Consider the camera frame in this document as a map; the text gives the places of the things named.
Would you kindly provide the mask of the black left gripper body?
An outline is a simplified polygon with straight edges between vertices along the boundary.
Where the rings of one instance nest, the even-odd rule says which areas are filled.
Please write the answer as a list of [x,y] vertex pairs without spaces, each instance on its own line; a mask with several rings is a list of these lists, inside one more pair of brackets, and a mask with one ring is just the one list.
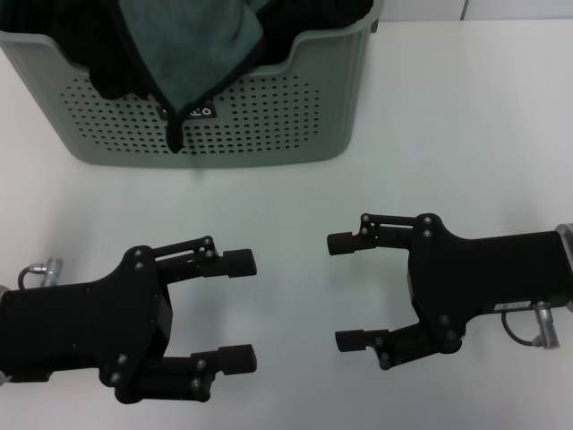
[[142,366],[165,353],[173,313],[157,254],[128,250],[102,279],[10,290],[0,298],[0,373],[42,383],[55,372],[95,368],[125,404],[145,399]]

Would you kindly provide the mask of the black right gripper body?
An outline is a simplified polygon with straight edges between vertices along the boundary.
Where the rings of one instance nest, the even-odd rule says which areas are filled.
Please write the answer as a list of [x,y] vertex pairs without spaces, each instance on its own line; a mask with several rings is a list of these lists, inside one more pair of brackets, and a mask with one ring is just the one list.
[[562,307],[573,299],[573,267],[556,231],[467,239],[422,214],[408,251],[412,304],[442,353],[460,348],[472,319],[506,304]]

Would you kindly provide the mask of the green perforated plastic storage box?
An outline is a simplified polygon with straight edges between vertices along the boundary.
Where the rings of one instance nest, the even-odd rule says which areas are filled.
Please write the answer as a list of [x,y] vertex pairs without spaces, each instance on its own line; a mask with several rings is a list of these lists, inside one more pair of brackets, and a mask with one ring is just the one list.
[[384,0],[354,24],[306,31],[286,59],[256,68],[195,109],[183,146],[167,146],[153,98],[103,99],[48,36],[11,32],[0,48],[80,161],[124,168],[246,168],[332,159],[351,141],[370,36]]

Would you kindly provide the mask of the black cloth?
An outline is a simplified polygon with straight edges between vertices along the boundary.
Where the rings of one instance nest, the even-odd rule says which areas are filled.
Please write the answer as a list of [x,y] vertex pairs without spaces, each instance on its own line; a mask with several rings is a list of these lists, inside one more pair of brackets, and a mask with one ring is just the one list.
[[[51,38],[89,72],[104,99],[147,97],[123,50],[105,0],[0,0],[0,31]],[[306,31],[339,30],[362,20],[374,0],[250,0],[264,31],[261,55],[249,69],[283,61]]]

